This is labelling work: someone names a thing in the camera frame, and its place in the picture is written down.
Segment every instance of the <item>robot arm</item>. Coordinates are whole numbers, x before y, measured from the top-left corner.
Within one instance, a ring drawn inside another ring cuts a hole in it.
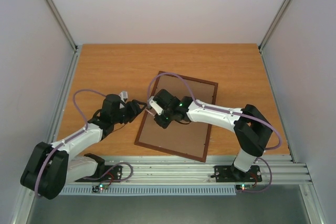
[[[164,129],[172,121],[185,121],[208,123],[234,132],[241,147],[231,166],[232,177],[237,181],[245,176],[255,159],[263,155],[272,134],[263,124],[240,116],[247,114],[267,122],[257,108],[249,104],[244,109],[225,108],[200,100],[195,102],[191,97],[179,100],[162,89],[149,99],[149,105],[156,111],[155,122]]]
[[[126,103],[127,92],[105,97],[102,108],[86,126],[65,139],[47,144],[37,144],[21,176],[20,183],[35,189],[48,199],[55,198],[65,184],[83,177],[100,177],[104,172],[104,160],[93,154],[77,156],[92,144],[98,143],[114,130],[115,124],[132,122],[146,107],[146,103],[132,100]],[[46,164],[40,180],[38,175]]]

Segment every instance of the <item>purple cable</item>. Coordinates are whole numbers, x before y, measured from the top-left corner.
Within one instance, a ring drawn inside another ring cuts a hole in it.
[[[71,140],[73,140],[75,137],[79,136],[80,134],[84,133],[88,127],[89,127],[89,124],[88,124],[88,120],[86,118],[86,116],[84,115],[84,113],[80,110],[80,108],[78,107],[77,103],[76,103],[76,95],[80,92],[84,92],[84,91],[87,91],[87,92],[92,92],[92,93],[95,93],[95,94],[99,94],[103,97],[105,97],[106,95],[96,91],[96,90],[92,90],[92,89],[80,89],[80,90],[77,90],[73,96],[72,96],[72,101],[73,101],[73,104],[75,106],[75,108],[77,109],[77,111],[79,112],[79,114],[82,116],[83,120],[85,121],[85,130],[81,130],[79,132],[77,132],[75,135],[72,135],[70,137],[68,137],[67,139],[64,140],[64,143],[69,143]],[[38,172],[38,175],[37,175],[37,178],[36,178],[36,182],[35,182],[35,187],[34,187],[34,192],[35,192],[35,196],[37,198],[39,198],[39,194],[38,194],[38,186],[40,184],[40,181],[41,181],[41,177],[42,177],[42,174],[43,174],[43,171],[44,169],[46,168],[47,164],[49,163],[50,159],[52,158],[53,154],[63,146],[63,143],[60,143],[59,145],[57,145],[54,149],[52,149],[52,151],[48,154],[48,156],[46,157],[46,159],[44,160],[42,166],[41,166],[41,169],[40,171]]]
[[[272,179],[273,179],[273,175],[272,175],[272,171],[271,171],[271,167],[269,166],[269,164],[266,162],[266,160],[264,160],[262,157],[258,157],[256,158],[256,160],[262,160],[268,167],[269,170],[269,183],[267,186],[265,186],[263,189],[258,190],[258,191],[253,191],[253,190],[237,190],[237,191],[241,191],[242,193],[251,193],[251,194],[256,194],[256,193],[262,193],[263,191],[266,191],[267,189],[269,189],[270,185],[272,184]]]
[[[131,166],[130,163],[128,162],[119,162],[115,165],[113,165],[112,167],[110,167],[103,175],[101,175],[99,178],[90,178],[90,177],[84,177],[84,179],[88,179],[88,180],[98,180],[98,179],[101,179],[102,177],[104,177],[107,173],[109,173],[113,168],[117,167],[118,165],[127,165],[131,172],[130,172],[130,175],[128,175],[126,178],[122,178],[122,179],[116,179],[116,180],[113,180],[114,182],[122,182],[122,181],[125,181],[127,179],[129,179],[130,177],[132,177],[133,175],[133,167]]]
[[[261,120],[259,118],[255,118],[254,116],[250,116],[250,115],[245,115],[245,114],[242,114],[242,113],[238,113],[238,112],[231,112],[230,110],[225,110],[225,109],[219,109],[219,108],[215,108],[215,107],[212,107],[212,106],[202,106],[202,104],[198,103],[195,99],[195,96],[194,96],[194,93],[193,91],[191,90],[191,88],[189,87],[188,83],[181,77],[179,76],[178,74],[175,74],[175,73],[171,73],[171,72],[165,72],[165,73],[161,73],[161,74],[158,74],[157,76],[155,76],[153,78],[153,80],[149,83],[149,86],[148,86],[148,89],[147,89],[147,101],[149,101],[149,98],[150,98],[150,95],[151,95],[151,86],[153,84],[153,82],[160,76],[164,76],[164,75],[171,75],[171,76],[175,76],[177,78],[179,78],[183,83],[184,85],[187,87],[189,93],[190,93],[190,96],[191,98],[193,99],[193,101],[196,103],[196,105],[200,106],[200,107],[203,107],[205,109],[209,109],[209,110],[213,110],[213,111],[218,111],[218,112],[224,112],[224,113],[227,113],[227,114],[233,114],[233,115],[237,115],[237,116],[242,116],[244,118],[248,118],[250,120],[254,120],[256,122],[259,122],[267,127],[269,127],[272,131],[274,131],[274,133],[277,135],[277,137],[279,138],[279,143],[276,145],[276,146],[273,146],[273,147],[268,147],[268,148],[265,148],[265,150],[275,150],[277,148],[279,148],[281,145],[282,145],[282,137],[280,135],[280,133],[272,126],[270,125],[269,123],[265,122],[264,120]]]

